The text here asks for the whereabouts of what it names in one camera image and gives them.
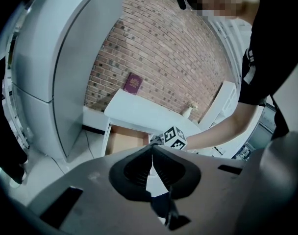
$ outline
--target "white floor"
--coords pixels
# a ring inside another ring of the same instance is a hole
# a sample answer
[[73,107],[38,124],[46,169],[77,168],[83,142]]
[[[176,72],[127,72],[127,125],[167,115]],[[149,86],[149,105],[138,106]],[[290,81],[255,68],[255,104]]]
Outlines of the white floor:
[[10,178],[1,172],[0,179],[7,194],[27,206],[45,187],[62,177],[77,165],[101,156],[103,135],[82,130],[68,161],[55,161],[31,147],[27,151],[29,162],[25,165],[27,177],[18,188],[9,185]]

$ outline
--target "person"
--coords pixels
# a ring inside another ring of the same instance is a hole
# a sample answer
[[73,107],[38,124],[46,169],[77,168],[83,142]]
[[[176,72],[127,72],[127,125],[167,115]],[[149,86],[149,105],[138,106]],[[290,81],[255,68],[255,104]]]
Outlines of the person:
[[0,168],[11,178],[10,186],[17,188],[26,178],[23,165],[28,162],[28,156],[16,140],[4,115],[2,105],[6,45],[17,19],[16,14],[12,12],[18,7],[21,0],[9,1],[8,7],[0,11]]
[[[279,89],[298,63],[298,0],[197,0],[214,16],[240,18],[252,25],[243,56],[240,96],[234,113],[212,128],[187,138],[187,150],[223,144],[242,134],[258,106]],[[272,139],[289,132],[275,104]]]

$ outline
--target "black cable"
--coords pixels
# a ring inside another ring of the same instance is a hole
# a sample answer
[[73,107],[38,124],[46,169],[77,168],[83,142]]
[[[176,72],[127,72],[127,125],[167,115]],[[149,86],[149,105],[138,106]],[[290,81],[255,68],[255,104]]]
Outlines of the black cable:
[[55,161],[54,158],[52,158],[52,159],[53,159],[53,161],[56,163],[56,165],[60,168],[61,172],[65,175],[64,171],[61,169],[61,167],[59,166],[59,164],[57,163],[57,161]]
[[87,136],[87,131],[86,131],[86,130],[85,130],[85,135],[86,135],[87,144],[88,144],[88,149],[89,149],[89,151],[90,151],[90,153],[91,153],[91,156],[92,156],[93,158],[95,158],[94,155],[92,155],[92,152],[91,152],[91,149],[90,149],[89,140],[88,140],[88,136]]

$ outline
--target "red passport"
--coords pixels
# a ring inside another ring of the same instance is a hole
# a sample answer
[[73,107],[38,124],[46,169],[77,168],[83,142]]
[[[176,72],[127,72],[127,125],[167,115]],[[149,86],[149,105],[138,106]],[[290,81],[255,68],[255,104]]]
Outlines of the red passport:
[[131,72],[128,76],[123,90],[136,95],[142,82],[143,79],[140,76]]

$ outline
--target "white table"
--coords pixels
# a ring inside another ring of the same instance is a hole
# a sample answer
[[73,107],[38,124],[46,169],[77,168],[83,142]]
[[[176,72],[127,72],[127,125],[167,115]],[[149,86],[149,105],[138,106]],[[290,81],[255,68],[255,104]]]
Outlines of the white table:
[[124,124],[143,132],[161,134],[175,125],[186,137],[201,130],[189,119],[161,105],[119,89],[106,107],[104,114],[110,122]]

